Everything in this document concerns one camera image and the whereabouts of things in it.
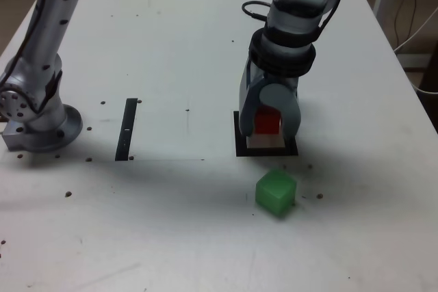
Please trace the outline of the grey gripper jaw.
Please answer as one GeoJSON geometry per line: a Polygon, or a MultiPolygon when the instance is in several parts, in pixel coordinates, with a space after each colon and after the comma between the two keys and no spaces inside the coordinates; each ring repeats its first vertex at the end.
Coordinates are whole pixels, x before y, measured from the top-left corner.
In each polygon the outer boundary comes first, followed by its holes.
{"type": "Polygon", "coordinates": [[[255,114],[261,104],[259,93],[263,86],[263,71],[252,61],[247,61],[239,90],[239,127],[244,137],[254,133],[255,114]]]}
{"type": "Polygon", "coordinates": [[[301,123],[297,89],[289,88],[283,84],[271,83],[261,89],[259,100],[263,105],[280,112],[284,139],[294,139],[301,123]]]}

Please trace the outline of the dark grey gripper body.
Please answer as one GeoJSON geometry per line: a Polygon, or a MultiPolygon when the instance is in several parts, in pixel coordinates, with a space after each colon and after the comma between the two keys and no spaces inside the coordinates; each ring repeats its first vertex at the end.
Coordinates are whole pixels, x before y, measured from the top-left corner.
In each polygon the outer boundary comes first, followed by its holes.
{"type": "Polygon", "coordinates": [[[298,96],[298,77],[280,77],[264,72],[263,78],[261,79],[261,87],[264,88],[270,84],[284,85],[294,96],[298,96]]]}

